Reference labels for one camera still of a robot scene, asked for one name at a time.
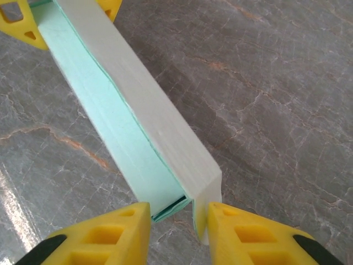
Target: mint green foam board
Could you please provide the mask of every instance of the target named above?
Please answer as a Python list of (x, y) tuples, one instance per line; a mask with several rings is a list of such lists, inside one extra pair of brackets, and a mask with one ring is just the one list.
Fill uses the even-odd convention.
[(59, 7), (46, 1), (31, 10), (57, 65), (136, 198), (150, 203), (152, 219), (161, 221), (186, 206), (190, 199)]

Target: marble surface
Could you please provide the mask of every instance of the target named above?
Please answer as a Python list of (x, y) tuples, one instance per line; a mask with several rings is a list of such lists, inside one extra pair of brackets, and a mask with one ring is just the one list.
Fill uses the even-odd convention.
[[(353, 2), (129, 0), (116, 27), (223, 170), (223, 198), (353, 264)], [(0, 264), (135, 202), (50, 54), (0, 34)], [(211, 264), (191, 207), (148, 264)]]

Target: gray marble countertop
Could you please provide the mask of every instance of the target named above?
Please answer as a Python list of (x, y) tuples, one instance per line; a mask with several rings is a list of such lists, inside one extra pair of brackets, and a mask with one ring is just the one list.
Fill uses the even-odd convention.
[[(224, 202), (353, 264), (353, 2), (129, 0), (115, 21), (223, 170)], [(0, 34), (0, 264), (135, 198), (47, 51)], [(191, 207), (148, 264), (211, 264)]]

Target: clamp handle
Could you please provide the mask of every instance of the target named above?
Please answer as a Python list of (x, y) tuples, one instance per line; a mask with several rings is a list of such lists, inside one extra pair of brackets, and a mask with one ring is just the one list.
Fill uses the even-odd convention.
[[(96, 0), (109, 19), (114, 22), (122, 0)], [(22, 12), (22, 19), (11, 21), (6, 16), (1, 5), (17, 3)], [(28, 43), (42, 50), (47, 50), (43, 37), (34, 21), (30, 5), (27, 0), (0, 0), (0, 31), (18, 40)]]

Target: yellow clamp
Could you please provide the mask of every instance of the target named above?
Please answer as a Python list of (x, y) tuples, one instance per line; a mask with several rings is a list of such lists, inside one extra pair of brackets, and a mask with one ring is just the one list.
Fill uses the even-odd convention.
[[(120, 8), (121, 1), (122, 0), (96, 0), (112, 22), (114, 21)], [(6, 16), (2, 6), (11, 3), (17, 3), (22, 13), (21, 19), (11, 21)], [(27, 0), (0, 0), (0, 31), (34, 47), (43, 50), (48, 49), (48, 46), (42, 38), (36, 22), (34, 21)]]

